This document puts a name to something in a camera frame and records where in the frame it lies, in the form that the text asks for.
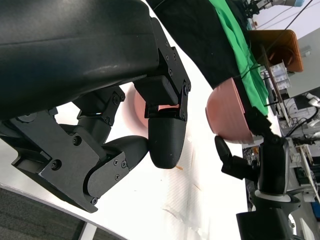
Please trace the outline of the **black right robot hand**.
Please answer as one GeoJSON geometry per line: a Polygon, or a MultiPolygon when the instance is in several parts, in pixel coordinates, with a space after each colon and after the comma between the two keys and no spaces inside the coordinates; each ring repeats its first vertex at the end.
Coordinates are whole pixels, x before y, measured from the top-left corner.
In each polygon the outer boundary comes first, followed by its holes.
{"type": "Polygon", "coordinates": [[[258,190],[266,195],[285,195],[289,182],[289,143],[284,137],[274,134],[271,123],[256,107],[244,114],[249,130],[263,137],[259,146],[259,167],[253,168],[246,159],[232,155],[225,140],[214,138],[221,171],[237,179],[257,182],[258,190]]]}

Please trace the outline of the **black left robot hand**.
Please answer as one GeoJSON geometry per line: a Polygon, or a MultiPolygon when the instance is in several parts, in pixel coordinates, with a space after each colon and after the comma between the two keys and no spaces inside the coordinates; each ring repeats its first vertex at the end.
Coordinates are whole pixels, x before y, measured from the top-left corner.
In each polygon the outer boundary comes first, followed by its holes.
{"type": "Polygon", "coordinates": [[[0,138],[12,165],[89,213],[141,160],[174,168],[191,82],[140,0],[3,0],[0,138]]]}

